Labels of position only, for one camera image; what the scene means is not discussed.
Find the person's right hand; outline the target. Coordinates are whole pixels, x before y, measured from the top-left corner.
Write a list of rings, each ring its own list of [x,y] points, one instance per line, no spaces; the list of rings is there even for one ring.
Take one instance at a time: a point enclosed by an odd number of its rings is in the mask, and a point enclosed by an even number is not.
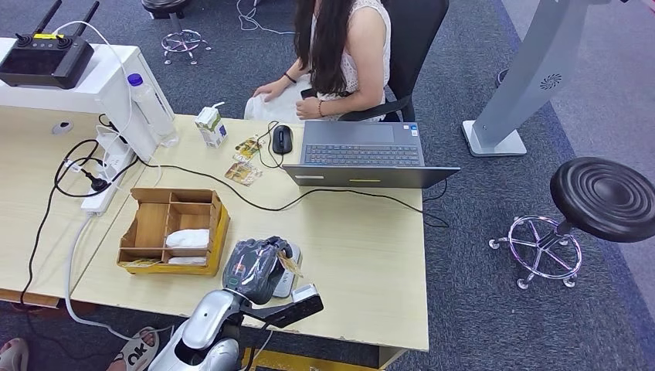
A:
[[[276,97],[279,97],[288,87],[289,82],[285,78],[273,81],[271,83],[258,87],[253,97],[262,96],[264,102],[268,102]]]

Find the person's left hand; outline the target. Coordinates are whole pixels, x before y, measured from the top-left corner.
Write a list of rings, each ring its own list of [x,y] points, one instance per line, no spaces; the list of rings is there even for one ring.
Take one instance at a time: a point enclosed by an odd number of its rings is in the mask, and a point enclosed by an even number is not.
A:
[[[299,119],[314,120],[323,117],[321,105],[323,101],[317,97],[308,97],[296,102],[296,115]]]

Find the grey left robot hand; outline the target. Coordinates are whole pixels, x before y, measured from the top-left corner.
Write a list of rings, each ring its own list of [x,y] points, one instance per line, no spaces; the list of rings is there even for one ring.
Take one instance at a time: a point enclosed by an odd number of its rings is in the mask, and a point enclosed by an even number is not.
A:
[[[223,271],[223,288],[255,305],[266,304],[285,271],[279,255],[282,258],[294,256],[289,243],[281,237],[238,241]]]

